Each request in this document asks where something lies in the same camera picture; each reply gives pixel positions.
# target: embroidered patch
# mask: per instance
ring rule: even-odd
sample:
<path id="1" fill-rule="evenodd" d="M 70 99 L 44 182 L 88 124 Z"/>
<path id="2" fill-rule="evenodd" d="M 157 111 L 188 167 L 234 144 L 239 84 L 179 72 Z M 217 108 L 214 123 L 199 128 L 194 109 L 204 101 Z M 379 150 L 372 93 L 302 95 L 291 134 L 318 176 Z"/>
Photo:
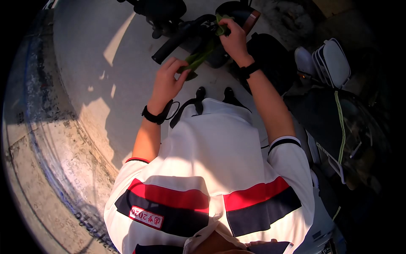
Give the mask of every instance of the embroidered patch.
<path id="1" fill-rule="evenodd" d="M 130 214 L 128 215 L 131 219 L 141 222 L 142 224 L 145 224 L 147 226 L 156 228 L 156 229 L 161 229 L 162 227 L 162 222 L 164 220 L 164 217 L 155 213 L 151 213 L 149 211 L 146 211 L 142 208 L 139 208 L 138 206 L 132 206 L 130 210 Z"/>

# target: black wristwatch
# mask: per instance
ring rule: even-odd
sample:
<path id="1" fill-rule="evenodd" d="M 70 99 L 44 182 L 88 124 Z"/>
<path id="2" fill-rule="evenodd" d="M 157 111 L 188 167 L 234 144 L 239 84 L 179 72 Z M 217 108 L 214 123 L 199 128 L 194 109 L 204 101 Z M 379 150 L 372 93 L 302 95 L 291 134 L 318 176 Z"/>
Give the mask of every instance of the black wristwatch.
<path id="1" fill-rule="evenodd" d="M 173 100 L 170 100 L 166 104 L 164 111 L 162 111 L 162 113 L 160 113 L 159 115 L 152 115 L 148 111 L 147 106 L 145 106 L 141 115 L 143 117 L 145 117 L 148 121 L 156 123 L 157 125 L 161 125 L 166 120 L 166 117 L 168 117 L 168 113 L 169 113 L 169 110 L 171 109 L 172 103 L 173 103 Z"/>
<path id="2" fill-rule="evenodd" d="M 257 62 L 252 63 L 251 65 L 247 67 L 241 67 L 240 68 L 240 76 L 244 79 L 249 79 L 250 74 L 259 70 L 261 68 L 261 65 Z"/>

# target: red stripe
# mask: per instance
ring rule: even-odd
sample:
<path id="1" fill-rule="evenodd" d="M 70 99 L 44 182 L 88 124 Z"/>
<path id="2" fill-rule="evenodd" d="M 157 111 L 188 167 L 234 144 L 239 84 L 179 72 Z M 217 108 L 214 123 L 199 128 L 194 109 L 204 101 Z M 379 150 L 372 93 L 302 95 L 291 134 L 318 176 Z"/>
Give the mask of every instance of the red stripe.
<path id="1" fill-rule="evenodd" d="M 129 162 L 130 160 L 133 160 L 133 159 L 145 161 L 146 163 L 150 163 L 149 160 L 146 160 L 146 159 L 143 159 L 143 158 L 138 158 L 138 157 L 129 158 L 125 163 L 127 163 L 127 162 Z"/>
<path id="2" fill-rule="evenodd" d="M 209 198 L 201 191 L 192 189 L 176 191 L 157 185 L 146 185 L 134 179 L 128 189 L 135 195 L 152 202 L 173 208 L 184 208 L 198 212 L 209 212 Z"/>
<path id="3" fill-rule="evenodd" d="M 243 209 L 264 202 L 288 187 L 289 185 L 286 181 L 278 176 L 273 182 L 267 184 L 259 183 L 246 190 L 231 192 L 228 195 L 224 195 L 226 211 Z"/>

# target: concrete ground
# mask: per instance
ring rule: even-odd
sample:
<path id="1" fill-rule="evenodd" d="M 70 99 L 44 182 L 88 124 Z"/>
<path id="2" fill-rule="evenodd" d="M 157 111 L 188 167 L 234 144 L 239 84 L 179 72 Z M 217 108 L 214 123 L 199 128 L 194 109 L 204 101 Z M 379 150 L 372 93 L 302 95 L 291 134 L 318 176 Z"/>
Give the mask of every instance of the concrete ground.
<path id="1" fill-rule="evenodd" d="M 226 1 L 187 0 L 188 10 L 182 19 L 214 14 L 217 6 Z M 259 11 L 262 5 L 262 1 L 253 3 Z M 251 34 L 253 32 L 268 33 L 280 39 L 265 17 L 258 20 Z M 152 27 L 145 17 L 135 14 L 128 2 L 59 1 L 55 9 L 54 42 L 63 85 L 90 137 L 117 169 L 131 155 L 142 120 L 140 113 L 160 68 L 151 56 L 167 38 L 153 39 L 151 34 Z M 170 56 L 184 59 L 188 55 L 177 48 Z M 224 89 L 231 87 L 237 99 L 253 111 L 261 145 L 267 145 L 265 128 L 252 96 L 225 67 L 212 69 L 203 64 L 197 74 L 196 79 L 184 84 L 175 101 L 183 104 L 194 98 L 200 86 L 206 88 L 207 97 L 222 100 Z M 162 139 L 166 138 L 167 131 L 168 121 L 162 125 Z"/>

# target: black shoe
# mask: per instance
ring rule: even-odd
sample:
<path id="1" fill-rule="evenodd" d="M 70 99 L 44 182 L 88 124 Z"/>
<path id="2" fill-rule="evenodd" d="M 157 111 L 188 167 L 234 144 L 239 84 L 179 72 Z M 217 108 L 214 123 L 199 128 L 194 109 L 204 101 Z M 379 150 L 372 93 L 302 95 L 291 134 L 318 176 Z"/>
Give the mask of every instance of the black shoe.
<path id="1" fill-rule="evenodd" d="M 224 90 L 224 99 L 231 98 L 231 97 L 234 97 L 234 92 L 231 89 L 231 87 L 226 87 L 226 89 Z"/>
<path id="2" fill-rule="evenodd" d="M 206 96 L 206 89 L 204 87 L 199 87 L 196 91 L 196 99 L 203 100 Z"/>

